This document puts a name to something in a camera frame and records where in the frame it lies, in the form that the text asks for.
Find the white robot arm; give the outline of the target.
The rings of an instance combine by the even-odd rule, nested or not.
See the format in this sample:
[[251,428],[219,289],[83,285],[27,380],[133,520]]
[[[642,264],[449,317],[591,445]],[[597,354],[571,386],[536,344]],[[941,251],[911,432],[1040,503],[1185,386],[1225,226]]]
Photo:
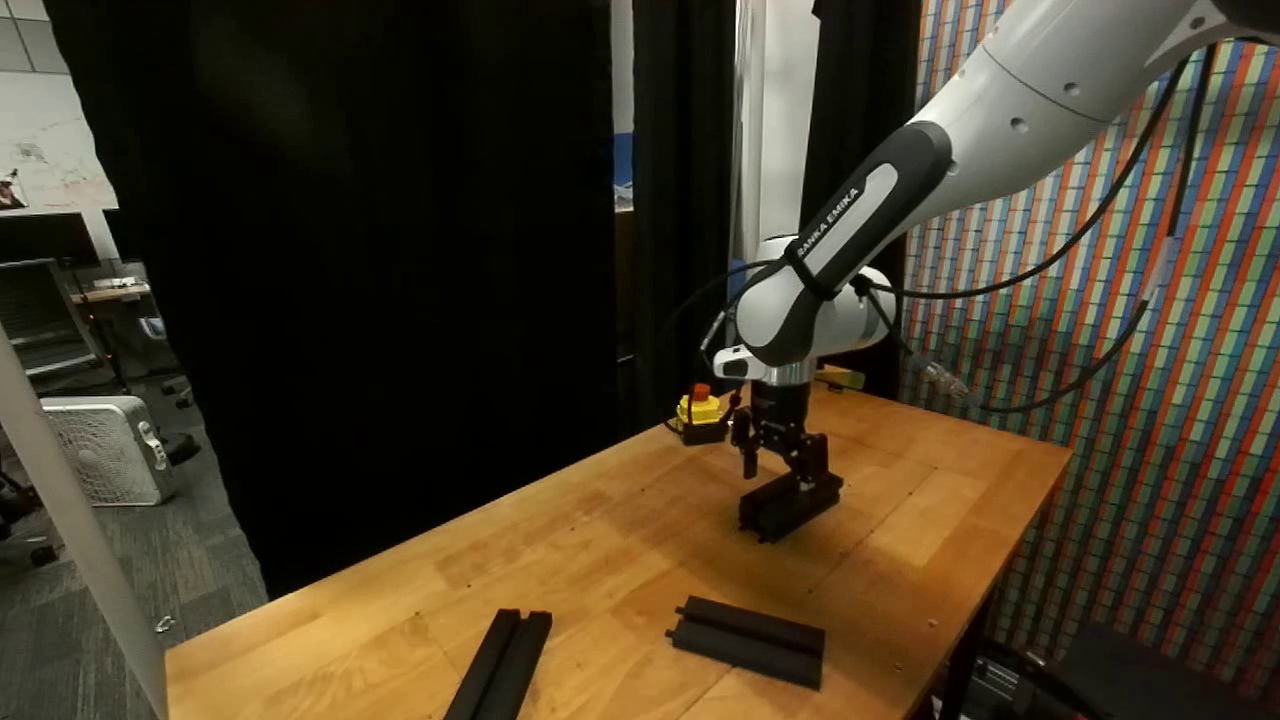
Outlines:
[[1014,0],[960,72],[882,139],[839,193],[765,262],[712,355],[754,390],[732,417],[745,474],[778,452],[824,478],[805,432],[824,355],[888,335],[874,262],[931,216],[1033,190],[1091,144],[1160,72],[1227,38],[1280,39],[1280,0]]

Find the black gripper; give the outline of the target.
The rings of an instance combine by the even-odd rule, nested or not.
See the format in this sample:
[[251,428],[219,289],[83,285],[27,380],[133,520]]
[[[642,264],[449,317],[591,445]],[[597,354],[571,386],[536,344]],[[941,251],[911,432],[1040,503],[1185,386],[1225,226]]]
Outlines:
[[827,474],[827,438],[805,432],[808,421],[808,390],[805,386],[756,386],[754,411],[732,417],[732,449],[739,452],[745,479],[756,478],[756,438],[767,449],[789,449],[789,469]]

